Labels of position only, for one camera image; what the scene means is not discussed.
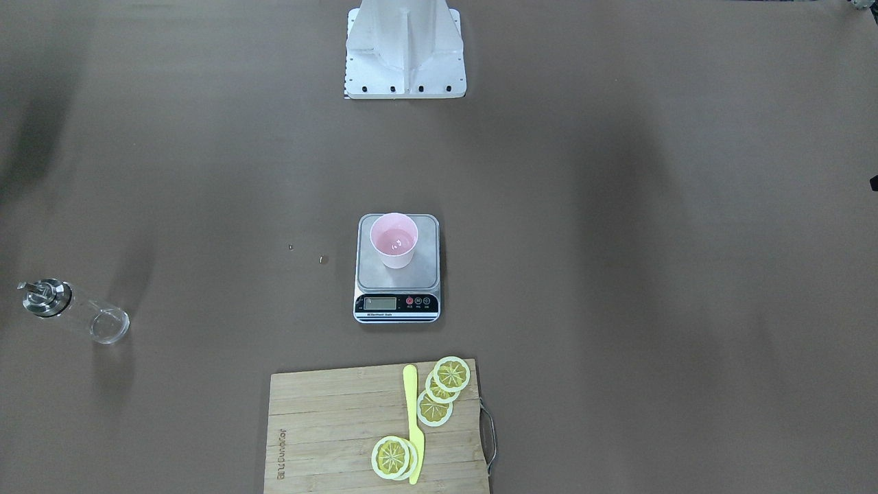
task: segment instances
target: cutting board handle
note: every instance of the cutting board handle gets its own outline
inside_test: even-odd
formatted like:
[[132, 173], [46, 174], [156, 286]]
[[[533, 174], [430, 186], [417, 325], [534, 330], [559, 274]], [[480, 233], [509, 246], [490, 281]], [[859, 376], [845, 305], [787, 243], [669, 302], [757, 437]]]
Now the cutting board handle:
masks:
[[[481, 409], [481, 413], [484, 413], [485, 416], [488, 417], [488, 426], [491, 428], [491, 459], [488, 460], [488, 476], [491, 476], [491, 467], [493, 466], [494, 460], [497, 459], [497, 429], [494, 428], [493, 415], [491, 415], [491, 412], [485, 407], [485, 399], [481, 396], [479, 396], [479, 408]], [[482, 443], [482, 452], [485, 452], [484, 442]]]

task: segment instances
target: black control panel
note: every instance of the black control panel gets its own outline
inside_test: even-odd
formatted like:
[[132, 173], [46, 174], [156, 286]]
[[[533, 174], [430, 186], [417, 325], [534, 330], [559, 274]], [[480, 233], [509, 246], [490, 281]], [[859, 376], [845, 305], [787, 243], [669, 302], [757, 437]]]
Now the black control panel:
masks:
[[367, 294], [356, 298], [355, 312], [437, 312], [439, 301], [431, 294]]

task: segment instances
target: metal handle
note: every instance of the metal handle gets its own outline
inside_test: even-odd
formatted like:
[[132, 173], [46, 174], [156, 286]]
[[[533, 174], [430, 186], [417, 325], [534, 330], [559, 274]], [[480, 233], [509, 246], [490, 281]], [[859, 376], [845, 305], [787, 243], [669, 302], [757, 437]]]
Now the metal handle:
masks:
[[497, 429], [494, 428], [493, 416], [485, 407], [485, 400], [483, 400], [481, 396], [479, 396], [479, 408], [482, 409], [485, 415], [487, 415], [491, 424], [491, 441], [493, 443], [491, 446], [493, 448], [493, 454], [491, 454], [491, 459], [488, 460], [488, 476], [491, 476], [491, 467], [493, 466], [494, 460], [497, 459]]

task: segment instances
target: scale display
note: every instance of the scale display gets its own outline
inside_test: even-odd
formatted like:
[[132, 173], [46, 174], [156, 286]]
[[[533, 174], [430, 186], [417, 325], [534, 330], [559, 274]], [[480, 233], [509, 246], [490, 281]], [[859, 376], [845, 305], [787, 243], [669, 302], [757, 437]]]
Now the scale display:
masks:
[[354, 319], [360, 323], [432, 323], [439, 318], [439, 221], [431, 214], [409, 214], [418, 226], [418, 243], [409, 265], [391, 269], [371, 245], [369, 232], [381, 214], [360, 219], [356, 240]]

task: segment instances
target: lemon slice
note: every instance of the lemon slice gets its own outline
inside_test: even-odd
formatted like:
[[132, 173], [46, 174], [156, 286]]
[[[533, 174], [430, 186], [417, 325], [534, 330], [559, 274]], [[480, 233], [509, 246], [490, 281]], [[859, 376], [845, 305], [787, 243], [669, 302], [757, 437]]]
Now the lemon slice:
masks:
[[418, 419], [430, 427], [438, 427], [448, 422], [453, 403], [436, 403], [427, 396], [427, 391], [422, 391], [418, 396]]
[[460, 393], [449, 393], [448, 391], [440, 388], [435, 381], [433, 373], [431, 372], [427, 376], [427, 380], [424, 382], [424, 389], [427, 391], [427, 396], [430, 397], [436, 403], [451, 403], [454, 400], [457, 400], [457, 397], [460, 396]]
[[470, 366], [458, 357], [439, 359], [433, 367], [436, 386], [449, 393], [457, 393], [470, 383]]
[[372, 469], [381, 478], [394, 479], [403, 475], [411, 461], [408, 441], [397, 436], [384, 436], [372, 448]]
[[406, 480], [408, 477], [412, 476], [412, 474], [414, 473], [414, 469], [418, 468], [418, 450], [414, 448], [414, 444], [412, 444], [412, 441], [404, 441], [408, 444], [409, 458], [411, 460], [408, 462], [408, 469], [406, 469], [406, 473], [394, 478], [393, 480]]

